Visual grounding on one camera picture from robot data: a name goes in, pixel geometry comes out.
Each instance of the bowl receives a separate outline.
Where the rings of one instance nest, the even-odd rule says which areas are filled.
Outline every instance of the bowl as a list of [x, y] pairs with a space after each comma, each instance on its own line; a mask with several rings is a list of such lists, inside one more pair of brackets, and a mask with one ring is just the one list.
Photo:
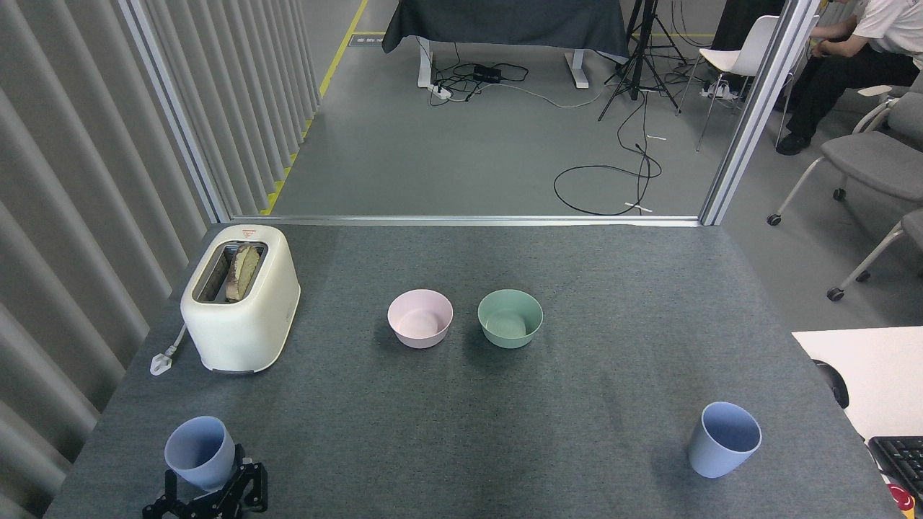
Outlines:
[[388, 307], [388, 324], [402, 343], [417, 349], [435, 346], [452, 323], [452, 304], [439, 292], [420, 288], [404, 292]]
[[542, 306], [525, 292], [497, 290], [481, 300], [477, 319], [488, 341], [501, 348], [519, 348], [527, 345], [542, 326]]

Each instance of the curtain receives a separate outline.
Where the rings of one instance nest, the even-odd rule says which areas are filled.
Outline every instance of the curtain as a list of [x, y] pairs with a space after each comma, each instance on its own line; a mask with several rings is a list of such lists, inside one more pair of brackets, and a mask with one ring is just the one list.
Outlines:
[[207, 227], [268, 207], [317, 109], [295, 0], [143, 2], [0, 1], [0, 517], [41, 517]]
[[121, 0], [150, 25], [176, 97], [232, 215], [270, 207], [319, 94], [294, 0]]

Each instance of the desk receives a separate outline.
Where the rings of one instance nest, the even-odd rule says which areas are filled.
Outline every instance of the desk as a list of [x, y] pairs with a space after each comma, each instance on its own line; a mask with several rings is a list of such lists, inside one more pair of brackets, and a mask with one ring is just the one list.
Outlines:
[[846, 383], [846, 416], [866, 440], [923, 436], [923, 410], [914, 396], [923, 368], [923, 327], [797, 332], [811, 358], [830, 364]]
[[[900, 517], [718, 227], [280, 228], [303, 290], [278, 362], [211, 373], [185, 343], [152, 377], [180, 327], [172, 299], [46, 518], [139, 516], [162, 488], [168, 435], [198, 415], [265, 463], [270, 508], [253, 517]], [[427, 350], [386, 319], [418, 287], [455, 308]], [[545, 310], [517, 350], [490, 344], [476, 317], [507, 287]], [[757, 417], [763, 444], [705, 479], [685, 446], [725, 399]]]
[[401, 0], [381, 46], [389, 53], [405, 36], [421, 38], [421, 88], [430, 84], [430, 41], [575, 49], [566, 58], [577, 88], [584, 89], [590, 86], [582, 70], [584, 49], [628, 56], [618, 0]]

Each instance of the cup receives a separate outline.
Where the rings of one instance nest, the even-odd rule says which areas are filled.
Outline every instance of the cup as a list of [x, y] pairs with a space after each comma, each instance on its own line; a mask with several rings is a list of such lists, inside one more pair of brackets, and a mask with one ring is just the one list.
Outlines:
[[501, 348], [527, 345], [542, 326], [542, 306], [534, 297], [512, 289], [491, 292], [477, 306], [487, 340]]
[[452, 304], [439, 292], [404, 292], [388, 307], [388, 324], [402, 343], [417, 349], [435, 346], [452, 323]]
[[234, 440], [218, 418], [196, 416], [173, 431], [163, 459], [182, 479], [214, 492], [234, 473]]
[[689, 441], [689, 464], [704, 477], [721, 477], [760, 448], [760, 424], [744, 408], [729, 402], [705, 406]]

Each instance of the pink bowl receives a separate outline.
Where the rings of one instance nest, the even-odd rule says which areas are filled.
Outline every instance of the pink bowl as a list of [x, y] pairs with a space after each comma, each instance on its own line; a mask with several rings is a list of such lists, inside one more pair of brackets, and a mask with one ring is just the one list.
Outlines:
[[438, 344], [449, 332], [452, 304], [439, 292], [420, 288], [404, 292], [388, 307], [388, 324], [412, 348]]

